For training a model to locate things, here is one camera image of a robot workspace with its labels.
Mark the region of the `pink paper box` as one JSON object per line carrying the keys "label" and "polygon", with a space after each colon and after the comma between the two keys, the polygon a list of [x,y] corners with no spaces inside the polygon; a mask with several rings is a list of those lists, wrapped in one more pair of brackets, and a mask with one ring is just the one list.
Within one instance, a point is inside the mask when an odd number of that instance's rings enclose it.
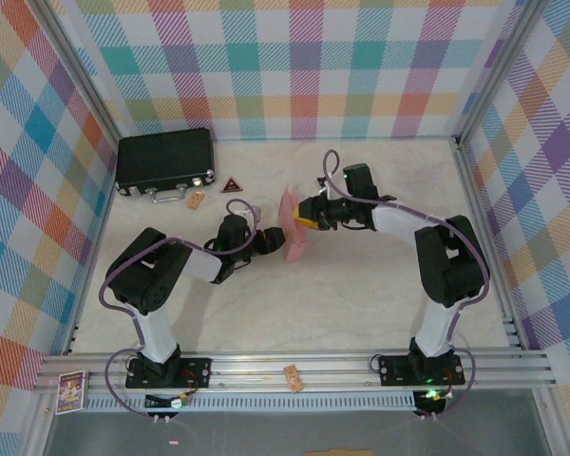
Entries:
{"label": "pink paper box", "polygon": [[283,246],[287,262],[299,261],[307,245],[307,228],[295,219],[298,198],[286,187],[279,204],[278,221],[284,232]]}

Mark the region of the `black carrying case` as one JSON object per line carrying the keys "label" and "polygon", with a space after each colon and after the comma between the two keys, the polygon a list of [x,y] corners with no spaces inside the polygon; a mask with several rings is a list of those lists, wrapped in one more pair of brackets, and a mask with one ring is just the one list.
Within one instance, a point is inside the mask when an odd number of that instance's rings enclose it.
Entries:
{"label": "black carrying case", "polygon": [[217,176],[213,140],[204,127],[131,136],[118,143],[115,186],[125,197],[181,200]]}

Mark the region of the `orange printed wooden block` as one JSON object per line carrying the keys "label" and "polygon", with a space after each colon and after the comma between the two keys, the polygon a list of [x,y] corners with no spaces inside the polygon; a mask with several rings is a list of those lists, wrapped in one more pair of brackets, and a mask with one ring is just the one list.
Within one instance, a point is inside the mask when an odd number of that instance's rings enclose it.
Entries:
{"label": "orange printed wooden block", "polygon": [[295,365],[289,365],[283,368],[287,385],[291,392],[301,392],[304,390],[304,384],[300,377],[299,371]]}

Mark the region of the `brown cardboard piece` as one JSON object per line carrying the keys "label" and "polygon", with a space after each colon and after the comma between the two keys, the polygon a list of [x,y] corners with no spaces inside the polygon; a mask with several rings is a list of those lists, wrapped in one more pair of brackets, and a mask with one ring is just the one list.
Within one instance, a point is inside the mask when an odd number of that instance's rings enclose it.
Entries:
{"label": "brown cardboard piece", "polygon": [[308,451],[304,456],[375,456],[372,449],[331,448],[321,451]]}

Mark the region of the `aluminium mounting rail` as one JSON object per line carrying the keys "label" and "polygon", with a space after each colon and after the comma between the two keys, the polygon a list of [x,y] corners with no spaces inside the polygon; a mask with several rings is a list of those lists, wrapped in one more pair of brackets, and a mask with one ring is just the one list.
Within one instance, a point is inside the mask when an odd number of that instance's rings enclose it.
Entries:
{"label": "aluminium mounting rail", "polygon": [[[544,351],[474,349],[476,390],[542,389],[556,386],[555,374]],[[375,391],[378,374],[369,367],[369,351],[199,352],[212,360],[207,393],[287,392],[283,368],[296,366],[306,392]],[[57,390],[62,373],[86,371],[88,390],[105,392],[107,353],[78,353],[45,359],[34,393]]]}

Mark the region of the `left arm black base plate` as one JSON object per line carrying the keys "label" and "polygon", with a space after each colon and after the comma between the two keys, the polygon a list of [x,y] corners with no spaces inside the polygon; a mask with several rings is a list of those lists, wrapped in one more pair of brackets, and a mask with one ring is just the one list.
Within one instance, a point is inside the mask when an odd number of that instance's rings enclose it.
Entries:
{"label": "left arm black base plate", "polygon": [[211,358],[175,357],[163,364],[135,357],[126,365],[127,389],[207,389],[211,376]]}

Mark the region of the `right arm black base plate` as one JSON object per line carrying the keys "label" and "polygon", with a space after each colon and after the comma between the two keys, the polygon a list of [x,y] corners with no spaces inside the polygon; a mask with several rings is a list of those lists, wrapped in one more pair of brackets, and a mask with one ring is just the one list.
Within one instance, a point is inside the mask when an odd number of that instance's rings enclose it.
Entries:
{"label": "right arm black base plate", "polygon": [[461,386],[466,382],[461,358],[453,352],[425,358],[421,353],[378,358],[383,387]]}

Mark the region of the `aluminium side rail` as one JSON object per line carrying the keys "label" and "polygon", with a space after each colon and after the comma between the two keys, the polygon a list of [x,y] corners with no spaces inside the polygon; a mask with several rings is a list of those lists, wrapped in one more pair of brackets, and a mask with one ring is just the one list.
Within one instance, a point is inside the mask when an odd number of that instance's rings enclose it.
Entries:
{"label": "aluminium side rail", "polygon": [[476,237],[481,244],[490,270],[490,294],[496,299],[500,307],[505,333],[509,339],[509,346],[518,350],[526,350],[527,340],[517,322],[517,311],[506,283],[505,273],[502,269],[491,226],[482,205],[481,194],[473,179],[465,147],[460,144],[456,137],[451,138],[449,143],[453,161],[465,193],[466,204],[470,211],[470,218],[475,228]]}
{"label": "aluminium side rail", "polygon": [[80,289],[80,291],[75,295],[75,300],[73,302],[71,310],[67,313],[64,337],[59,346],[60,355],[68,355],[71,353],[71,346],[76,339],[76,334],[80,327],[80,320],[82,318],[82,313],[84,311],[86,298],[88,296],[89,289],[91,287],[93,275],[100,255],[100,250],[105,235],[105,229],[107,226],[107,221],[111,210],[111,205],[115,197],[115,192],[116,192],[115,176],[116,176],[116,170],[113,170],[112,175],[108,181],[109,187],[105,191],[104,206],[101,212],[101,218],[99,219],[99,225],[96,237],[92,243],[92,249],[90,251],[88,264],[85,266],[84,282],[82,283],[82,288]]}

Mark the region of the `colourful printed card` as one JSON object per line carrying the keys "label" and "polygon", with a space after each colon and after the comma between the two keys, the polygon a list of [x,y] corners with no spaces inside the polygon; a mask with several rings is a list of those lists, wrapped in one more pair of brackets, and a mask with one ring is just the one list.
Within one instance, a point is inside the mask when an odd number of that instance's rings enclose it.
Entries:
{"label": "colourful printed card", "polygon": [[85,370],[59,375],[56,399],[56,415],[83,410],[86,401],[88,375]]}

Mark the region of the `black wiring connector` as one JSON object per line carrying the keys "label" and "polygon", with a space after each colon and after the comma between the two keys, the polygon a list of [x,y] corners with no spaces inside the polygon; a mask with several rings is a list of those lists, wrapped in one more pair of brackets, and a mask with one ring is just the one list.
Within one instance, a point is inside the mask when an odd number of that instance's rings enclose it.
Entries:
{"label": "black wiring connector", "polygon": [[453,389],[427,389],[413,393],[415,413],[419,416],[443,413],[447,409],[448,401],[453,397]]}
{"label": "black wiring connector", "polygon": [[169,397],[146,394],[143,406],[146,409],[182,409],[190,404],[193,396],[194,394],[192,392],[185,392]]}

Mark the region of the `aluminium frame post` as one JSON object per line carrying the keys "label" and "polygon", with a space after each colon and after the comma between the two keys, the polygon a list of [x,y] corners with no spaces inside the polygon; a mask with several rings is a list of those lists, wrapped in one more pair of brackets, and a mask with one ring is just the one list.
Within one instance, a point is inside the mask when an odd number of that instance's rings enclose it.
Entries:
{"label": "aluminium frame post", "polygon": [[457,146],[467,143],[478,128],[549,2],[503,0],[499,5],[465,81],[457,118],[449,128]]}
{"label": "aluminium frame post", "polygon": [[108,141],[116,147],[121,138],[120,131],[112,119],[100,92],[92,82],[83,62],[67,37],[57,14],[49,0],[26,0],[31,12],[40,24],[61,59],[73,83],[80,90],[89,110],[96,118]]}

